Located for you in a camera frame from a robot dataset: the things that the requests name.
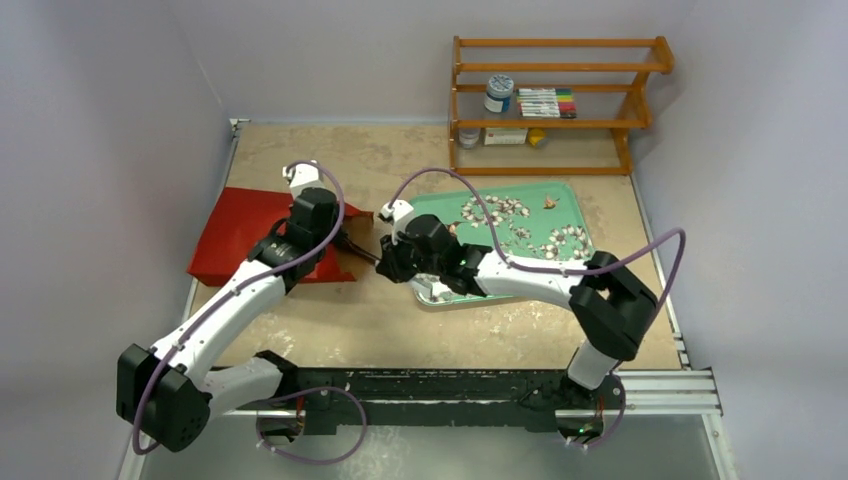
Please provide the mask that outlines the red paper bag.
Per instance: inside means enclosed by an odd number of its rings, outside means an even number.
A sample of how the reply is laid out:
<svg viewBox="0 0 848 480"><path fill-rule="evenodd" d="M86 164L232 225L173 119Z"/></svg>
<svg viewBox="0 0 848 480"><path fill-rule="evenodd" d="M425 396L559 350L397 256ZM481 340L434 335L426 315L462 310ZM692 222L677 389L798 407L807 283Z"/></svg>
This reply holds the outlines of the red paper bag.
<svg viewBox="0 0 848 480"><path fill-rule="evenodd" d="M272 225L289 214L289 193L225 187L220 194L188 263L187 273L207 287L221 287ZM343 230L366 246L373 240L374 212L347 204ZM303 283L355 282L366 261L335 246Z"/></svg>

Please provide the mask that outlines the metal serving tongs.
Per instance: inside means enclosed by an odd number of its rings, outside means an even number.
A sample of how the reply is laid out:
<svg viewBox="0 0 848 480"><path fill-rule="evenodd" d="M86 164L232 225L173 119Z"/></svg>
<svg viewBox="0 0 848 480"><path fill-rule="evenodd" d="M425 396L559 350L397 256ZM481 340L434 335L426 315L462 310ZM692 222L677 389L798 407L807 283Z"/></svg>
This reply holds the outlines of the metal serving tongs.
<svg viewBox="0 0 848 480"><path fill-rule="evenodd" d="M349 254L356 256L357 258L366 261L370 265L376 266L380 262L380 258L366 250L364 247L356 244L349 236L346 234L340 234L333 240L333 245Z"/></svg>

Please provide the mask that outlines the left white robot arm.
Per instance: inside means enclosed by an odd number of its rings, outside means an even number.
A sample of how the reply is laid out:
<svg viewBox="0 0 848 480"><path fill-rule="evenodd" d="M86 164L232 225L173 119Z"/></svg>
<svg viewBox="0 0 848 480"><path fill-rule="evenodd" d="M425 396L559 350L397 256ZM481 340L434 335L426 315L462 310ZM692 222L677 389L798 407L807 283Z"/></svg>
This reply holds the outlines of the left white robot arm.
<svg viewBox="0 0 848 480"><path fill-rule="evenodd" d="M294 189L288 214L205 305L153 346L124 350L117 363L116 412L132 426L136 454L158 446L179 452L211 419L254 401L275 409L295 402L298 382L276 354L260 352L223 370L213 366L256 317L312 273L340 233L345 212L342 196L331 190Z"/></svg>

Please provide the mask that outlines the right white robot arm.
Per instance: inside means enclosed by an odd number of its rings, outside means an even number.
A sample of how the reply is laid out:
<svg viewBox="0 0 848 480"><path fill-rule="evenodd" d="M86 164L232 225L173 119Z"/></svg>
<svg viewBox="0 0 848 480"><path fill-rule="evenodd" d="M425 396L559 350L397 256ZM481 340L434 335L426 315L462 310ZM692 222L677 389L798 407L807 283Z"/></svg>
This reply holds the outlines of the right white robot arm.
<svg viewBox="0 0 848 480"><path fill-rule="evenodd" d="M619 364L635 358L658 307L656 295L614 255L589 260L501 257L485 245L461 243L432 214L381 213L392 228L380 240L378 274L424 293L513 296L571 311L585 340L561 381L564 399L584 407Z"/></svg>

